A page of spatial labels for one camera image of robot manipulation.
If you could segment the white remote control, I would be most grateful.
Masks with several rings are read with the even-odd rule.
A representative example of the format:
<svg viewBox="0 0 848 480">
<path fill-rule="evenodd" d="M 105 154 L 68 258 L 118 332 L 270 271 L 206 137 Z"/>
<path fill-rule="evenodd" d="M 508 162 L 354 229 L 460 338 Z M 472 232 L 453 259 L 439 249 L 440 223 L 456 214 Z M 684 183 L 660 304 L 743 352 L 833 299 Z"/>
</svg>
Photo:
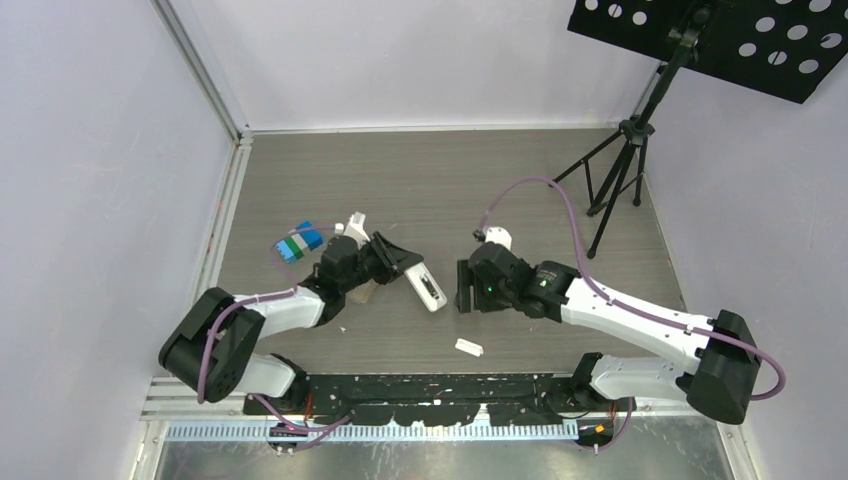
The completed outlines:
<svg viewBox="0 0 848 480">
<path fill-rule="evenodd" d="M 404 275 L 429 312 L 436 312 L 447 304 L 442 288 L 424 262 L 408 268 Z"/>
</svg>

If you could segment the white battery cover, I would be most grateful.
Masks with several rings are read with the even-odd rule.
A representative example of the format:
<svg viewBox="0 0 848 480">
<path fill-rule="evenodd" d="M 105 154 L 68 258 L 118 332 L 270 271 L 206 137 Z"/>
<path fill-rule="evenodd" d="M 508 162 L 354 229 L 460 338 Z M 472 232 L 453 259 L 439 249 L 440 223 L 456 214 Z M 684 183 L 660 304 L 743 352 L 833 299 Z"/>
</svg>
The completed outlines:
<svg viewBox="0 0 848 480">
<path fill-rule="evenodd" d="M 455 342 L 455 348 L 458 351 L 466 353 L 468 355 L 472 355 L 474 357 L 481 357 L 484 354 L 484 349 L 481 345 L 476 344 L 474 342 L 468 341 L 463 338 L 458 338 Z"/>
</svg>

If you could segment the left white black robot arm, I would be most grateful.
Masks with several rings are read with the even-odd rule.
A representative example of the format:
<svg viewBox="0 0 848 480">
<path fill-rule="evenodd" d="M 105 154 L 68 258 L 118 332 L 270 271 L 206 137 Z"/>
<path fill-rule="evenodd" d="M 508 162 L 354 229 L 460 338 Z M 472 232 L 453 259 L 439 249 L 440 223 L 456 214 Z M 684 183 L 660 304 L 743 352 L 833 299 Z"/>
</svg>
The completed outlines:
<svg viewBox="0 0 848 480">
<path fill-rule="evenodd" d="M 258 342 L 322 326 L 345 307 L 350 291 L 369 282 L 390 284 L 423 260 L 379 232 L 364 243 L 334 236 L 311 273 L 288 290 L 236 296 L 207 289 L 161 347 L 158 363 L 199 403 L 244 393 L 268 398 L 284 414 L 296 413 L 307 398 L 304 371 L 278 354 L 257 354 Z"/>
</svg>

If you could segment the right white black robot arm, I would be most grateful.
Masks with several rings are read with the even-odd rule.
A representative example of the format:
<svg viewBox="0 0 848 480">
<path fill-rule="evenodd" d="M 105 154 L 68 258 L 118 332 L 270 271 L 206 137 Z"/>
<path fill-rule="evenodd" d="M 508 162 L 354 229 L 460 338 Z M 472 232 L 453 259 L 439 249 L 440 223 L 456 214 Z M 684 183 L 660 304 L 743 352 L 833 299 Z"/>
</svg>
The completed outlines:
<svg viewBox="0 0 848 480">
<path fill-rule="evenodd" d="M 458 261 L 455 304 L 461 313 L 515 310 L 586 327 L 651 352 L 636 359 L 584 354 L 570 385 L 584 410 L 607 400 L 656 398 L 740 425 L 754 398 L 762 356 L 745 319 L 727 310 L 714 318 L 670 310 L 590 283 L 571 266 L 532 266 L 492 242 Z"/>
</svg>

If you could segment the translucent beige remote cover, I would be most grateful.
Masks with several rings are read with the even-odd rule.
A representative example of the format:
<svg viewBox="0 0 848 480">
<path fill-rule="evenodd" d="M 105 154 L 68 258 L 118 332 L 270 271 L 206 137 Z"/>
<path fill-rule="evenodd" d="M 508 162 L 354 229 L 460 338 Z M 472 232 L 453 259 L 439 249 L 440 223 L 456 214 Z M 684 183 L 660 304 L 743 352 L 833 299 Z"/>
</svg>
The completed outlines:
<svg viewBox="0 0 848 480">
<path fill-rule="evenodd" d="M 358 304 L 367 304 L 370 298 L 377 290 L 378 285 L 374 282 L 368 282 L 360 285 L 347 293 L 347 298 Z"/>
</svg>

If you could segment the blue white green toy brick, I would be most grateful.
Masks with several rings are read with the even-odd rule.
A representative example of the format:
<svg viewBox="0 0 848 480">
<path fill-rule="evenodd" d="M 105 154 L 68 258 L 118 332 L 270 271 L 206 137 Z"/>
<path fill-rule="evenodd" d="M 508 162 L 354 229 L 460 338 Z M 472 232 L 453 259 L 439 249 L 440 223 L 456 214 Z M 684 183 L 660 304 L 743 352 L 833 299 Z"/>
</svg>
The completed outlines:
<svg viewBox="0 0 848 480">
<path fill-rule="evenodd" d="M 286 264 L 295 264 L 323 246 L 325 238 L 320 229 L 309 221 L 297 225 L 285 238 L 271 248 Z"/>
</svg>

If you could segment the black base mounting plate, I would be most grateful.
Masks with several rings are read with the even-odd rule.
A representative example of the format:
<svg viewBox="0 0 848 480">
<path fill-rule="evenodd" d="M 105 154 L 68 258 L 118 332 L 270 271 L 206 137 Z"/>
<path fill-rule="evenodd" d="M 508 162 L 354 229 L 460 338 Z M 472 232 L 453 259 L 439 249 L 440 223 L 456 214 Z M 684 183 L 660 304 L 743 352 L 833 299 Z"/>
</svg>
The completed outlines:
<svg viewBox="0 0 848 480">
<path fill-rule="evenodd" d="M 281 398 L 244 402 L 246 415 L 306 414 L 318 426 L 347 419 L 357 426 L 465 426 L 488 417 L 493 426 L 544 426 L 627 410 L 574 386 L 570 377 L 523 374 L 300 375 Z"/>
</svg>

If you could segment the black music stand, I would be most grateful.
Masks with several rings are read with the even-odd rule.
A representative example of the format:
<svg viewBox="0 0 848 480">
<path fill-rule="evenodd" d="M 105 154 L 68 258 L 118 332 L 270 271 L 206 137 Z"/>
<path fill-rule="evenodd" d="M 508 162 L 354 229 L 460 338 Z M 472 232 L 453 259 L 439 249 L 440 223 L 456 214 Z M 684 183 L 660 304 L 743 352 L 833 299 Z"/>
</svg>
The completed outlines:
<svg viewBox="0 0 848 480">
<path fill-rule="evenodd" d="M 618 197 L 635 189 L 640 205 L 650 120 L 684 68 L 796 104 L 804 103 L 847 53 L 844 1 L 579 1 L 568 29 L 659 61 L 645 105 L 558 175 L 578 168 L 590 179 L 590 160 L 624 141 L 607 177 L 589 189 L 589 216 L 600 224 L 588 258 L 597 254 Z"/>
</svg>

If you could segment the aluminium corner frame post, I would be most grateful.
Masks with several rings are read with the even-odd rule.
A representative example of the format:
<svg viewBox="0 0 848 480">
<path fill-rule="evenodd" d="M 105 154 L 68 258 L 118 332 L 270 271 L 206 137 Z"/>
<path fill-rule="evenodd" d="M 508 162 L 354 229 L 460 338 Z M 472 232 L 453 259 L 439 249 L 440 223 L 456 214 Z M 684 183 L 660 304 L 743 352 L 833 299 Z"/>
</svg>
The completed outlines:
<svg viewBox="0 0 848 480">
<path fill-rule="evenodd" d="M 236 144 L 250 144 L 251 126 L 193 3 L 152 0 L 151 5 L 229 137 Z"/>
</svg>

